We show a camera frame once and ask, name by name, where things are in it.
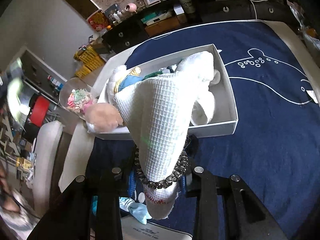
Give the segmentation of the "light blue small garment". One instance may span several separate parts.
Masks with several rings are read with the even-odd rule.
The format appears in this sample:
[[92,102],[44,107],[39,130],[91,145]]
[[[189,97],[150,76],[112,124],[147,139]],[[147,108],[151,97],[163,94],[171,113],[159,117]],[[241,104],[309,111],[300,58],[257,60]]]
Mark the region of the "light blue small garment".
[[119,207],[126,212],[129,212],[136,220],[142,224],[147,224],[148,219],[152,217],[148,213],[148,209],[145,204],[135,202],[131,198],[120,197]]

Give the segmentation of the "brown white plush hamster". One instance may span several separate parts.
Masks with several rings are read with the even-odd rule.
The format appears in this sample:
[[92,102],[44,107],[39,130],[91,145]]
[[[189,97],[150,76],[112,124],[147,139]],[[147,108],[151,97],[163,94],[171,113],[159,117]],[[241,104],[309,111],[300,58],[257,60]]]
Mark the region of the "brown white plush hamster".
[[85,111],[88,131],[101,134],[114,131],[123,125],[123,119],[116,107],[109,103],[95,103]]

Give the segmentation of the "white waffle towel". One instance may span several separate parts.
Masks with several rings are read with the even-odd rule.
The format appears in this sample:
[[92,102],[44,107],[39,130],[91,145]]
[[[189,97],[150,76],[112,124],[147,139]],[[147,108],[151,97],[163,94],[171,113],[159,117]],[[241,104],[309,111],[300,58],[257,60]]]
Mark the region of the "white waffle towel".
[[114,100],[135,142],[135,166],[153,219],[171,213],[179,179],[188,167],[184,146],[197,93],[214,77],[208,51],[183,59],[174,73],[127,86]]

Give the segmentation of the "white fluffy sock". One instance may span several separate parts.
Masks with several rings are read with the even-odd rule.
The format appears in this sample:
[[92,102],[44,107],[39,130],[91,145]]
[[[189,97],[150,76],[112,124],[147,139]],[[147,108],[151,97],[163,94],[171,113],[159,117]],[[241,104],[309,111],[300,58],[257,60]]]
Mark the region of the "white fluffy sock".
[[220,82],[220,79],[220,72],[214,70],[212,81],[203,82],[200,85],[191,115],[190,122],[193,126],[207,125],[213,119],[216,100],[214,94],[209,90],[209,87],[211,85],[217,85]]

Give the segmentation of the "white plush bear denim overalls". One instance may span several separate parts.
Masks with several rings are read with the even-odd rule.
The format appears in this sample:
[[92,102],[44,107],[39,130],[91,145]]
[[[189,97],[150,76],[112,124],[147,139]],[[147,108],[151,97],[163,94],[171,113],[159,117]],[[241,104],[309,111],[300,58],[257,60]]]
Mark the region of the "white plush bear denim overalls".
[[143,81],[144,76],[141,74],[142,70],[139,67],[127,69],[126,65],[116,67],[107,84],[106,84],[106,98],[108,103],[116,105],[114,96],[126,88],[127,86],[133,85],[137,82]]

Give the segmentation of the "green knitted headband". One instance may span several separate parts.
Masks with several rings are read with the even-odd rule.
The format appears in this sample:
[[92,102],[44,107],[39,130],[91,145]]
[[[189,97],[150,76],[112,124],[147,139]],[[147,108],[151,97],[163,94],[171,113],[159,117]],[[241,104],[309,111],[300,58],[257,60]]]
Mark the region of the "green knitted headband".
[[167,67],[167,68],[161,68],[160,70],[156,71],[156,72],[153,72],[151,74],[148,74],[146,76],[144,76],[143,80],[146,80],[146,79],[149,79],[149,78],[152,78],[152,77],[157,77],[159,75],[162,75],[162,74],[171,74],[171,73],[174,73],[175,71],[173,70],[172,67]]

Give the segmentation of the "white beige device case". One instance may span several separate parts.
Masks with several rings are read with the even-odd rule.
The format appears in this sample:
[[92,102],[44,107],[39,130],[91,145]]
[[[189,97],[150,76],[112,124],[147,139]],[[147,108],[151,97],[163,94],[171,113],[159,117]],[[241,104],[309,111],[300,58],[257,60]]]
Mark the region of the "white beige device case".
[[132,216],[121,219],[123,239],[140,240],[183,240],[192,239],[192,235],[172,230],[154,223],[142,224]]

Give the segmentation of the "navy blue printed cloth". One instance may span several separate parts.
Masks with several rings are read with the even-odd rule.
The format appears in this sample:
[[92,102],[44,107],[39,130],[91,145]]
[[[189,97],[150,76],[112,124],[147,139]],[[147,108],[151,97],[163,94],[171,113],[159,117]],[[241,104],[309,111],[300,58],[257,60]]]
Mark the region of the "navy blue printed cloth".
[[308,65],[266,23],[191,27],[119,58],[131,68],[207,44],[221,50],[239,121],[233,135],[192,139],[187,154],[214,175],[238,174],[289,239],[319,239],[319,105],[307,94]]

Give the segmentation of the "white cardboard box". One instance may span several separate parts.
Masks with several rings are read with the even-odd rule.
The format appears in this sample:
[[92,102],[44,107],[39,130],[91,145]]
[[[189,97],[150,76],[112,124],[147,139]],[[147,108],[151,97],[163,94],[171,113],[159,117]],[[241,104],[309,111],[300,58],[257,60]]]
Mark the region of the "white cardboard box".
[[[133,52],[137,52],[137,47],[138,46],[134,47],[135,50],[133,48],[128,49],[117,54],[116,56],[113,56],[103,67],[102,74],[99,75],[98,80],[102,81],[102,77],[100,76],[104,74],[106,83],[102,88],[98,103],[108,102],[107,83],[112,75],[113,70],[116,67],[124,64],[129,67],[129,63],[125,63],[125,56],[129,56],[129,52],[131,52],[131,55],[133,55]],[[151,72],[155,72],[159,68],[178,64],[181,59],[201,51],[208,51],[213,54],[214,70],[218,70],[220,72],[221,78],[218,84],[210,85],[209,87],[209,91],[215,97],[215,112],[211,122],[207,125],[190,126],[188,129],[188,134],[194,134],[198,138],[233,134],[239,119],[238,111],[227,70],[214,44],[189,48],[150,61],[144,61],[142,64],[134,63],[133,66],[140,67],[142,70],[141,74],[147,75]],[[95,136],[104,140],[132,140],[127,127],[118,127],[111,133],[96,134]]]

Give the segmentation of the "glass dome with pink rose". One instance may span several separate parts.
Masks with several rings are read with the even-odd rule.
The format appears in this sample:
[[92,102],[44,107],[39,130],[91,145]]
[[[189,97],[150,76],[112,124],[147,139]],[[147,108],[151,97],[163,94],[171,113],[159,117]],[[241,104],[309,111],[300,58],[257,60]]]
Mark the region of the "glass dome with pink rose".
[[60,106],[83,120],[87,108],[97,101],[97,92],[78,77],[68,80],[59,94]]

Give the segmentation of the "yellow plastic crates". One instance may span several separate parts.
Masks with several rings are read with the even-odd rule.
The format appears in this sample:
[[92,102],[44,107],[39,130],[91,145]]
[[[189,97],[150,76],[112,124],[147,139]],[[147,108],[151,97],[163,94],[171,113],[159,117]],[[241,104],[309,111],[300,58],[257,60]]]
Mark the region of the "yellow plastic crates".
[[78,78],[87,76],[91,72],[103,67],[106,63],[91,45],[80,47],[73,58],[81,65],[75,72],[75,76]]

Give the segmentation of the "red festive box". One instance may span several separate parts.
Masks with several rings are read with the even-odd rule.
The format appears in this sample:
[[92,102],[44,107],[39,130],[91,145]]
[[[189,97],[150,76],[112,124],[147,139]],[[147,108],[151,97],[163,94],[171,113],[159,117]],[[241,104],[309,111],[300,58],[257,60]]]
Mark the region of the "red festive box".
[[86,21],[97,32],[107,29],[107,27],[110,25],[110,22],[104,11],[100,9],[89,16]]

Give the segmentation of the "wooden storage box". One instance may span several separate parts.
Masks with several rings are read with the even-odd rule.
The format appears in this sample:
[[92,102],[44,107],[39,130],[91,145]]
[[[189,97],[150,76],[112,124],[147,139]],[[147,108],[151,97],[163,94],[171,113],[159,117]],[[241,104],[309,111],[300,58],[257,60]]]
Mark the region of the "wooden storage box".
[[180,26],[181,24],[178,21],[177,17],[170,17],[162,21],[156,22],[152,25],[146,26],[145,31],[150,37],[153,37],[166,33],[167,31],[177,29]]

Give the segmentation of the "pink round speaker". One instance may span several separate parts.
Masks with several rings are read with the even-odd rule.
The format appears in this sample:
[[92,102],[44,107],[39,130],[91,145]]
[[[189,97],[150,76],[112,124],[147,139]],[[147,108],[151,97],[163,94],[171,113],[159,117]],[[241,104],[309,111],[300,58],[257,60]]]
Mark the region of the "pink round speaker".
[[137,6],[135,3],[128,3],[125,7],[125,10],[129,13],[136,13],[137,11]]

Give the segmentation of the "black tv cabinet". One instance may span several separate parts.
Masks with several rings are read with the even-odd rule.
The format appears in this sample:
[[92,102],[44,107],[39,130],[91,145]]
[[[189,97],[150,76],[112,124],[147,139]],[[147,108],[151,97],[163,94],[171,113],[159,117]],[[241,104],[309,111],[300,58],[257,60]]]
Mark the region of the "black tv cabinet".
[[298,23],[289,6],[274,0],[166,0],[145,8],[117,24],[103,36],[103,44],[115,53],[151,38],[145,27],[170,17],[177,17],[177,29],[204,23],[265,20],[286,23],[296,30]]

